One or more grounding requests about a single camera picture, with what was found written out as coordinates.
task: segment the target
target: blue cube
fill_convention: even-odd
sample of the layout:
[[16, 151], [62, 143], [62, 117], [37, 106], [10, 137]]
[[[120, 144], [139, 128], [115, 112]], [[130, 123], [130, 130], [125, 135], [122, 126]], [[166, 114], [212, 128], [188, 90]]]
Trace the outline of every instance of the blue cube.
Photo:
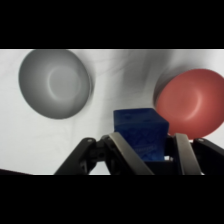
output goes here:
[[114, 128], [143, 161], [164, 160], [169, 123], [154, 109], [114, 111]]

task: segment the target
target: white wall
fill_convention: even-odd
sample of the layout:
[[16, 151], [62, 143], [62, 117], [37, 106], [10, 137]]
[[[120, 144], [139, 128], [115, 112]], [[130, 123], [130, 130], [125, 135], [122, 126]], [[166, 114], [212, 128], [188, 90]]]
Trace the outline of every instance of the white wall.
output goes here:
[[[18, 71], [31, 49], [0, 49], [0, 168], [53, 174], [82, 138], [113, 132], [116, 109], [153, 107], [156, 85], [186, 69], [224, 75], [224, 50], [74, 50], [92, 77], [87, 106], [67, 120], [33, 111], [20, 93]], [[206, 138], [224, 148], [224, 125]], [[104, 168], [94, 174], [105, 173]]]

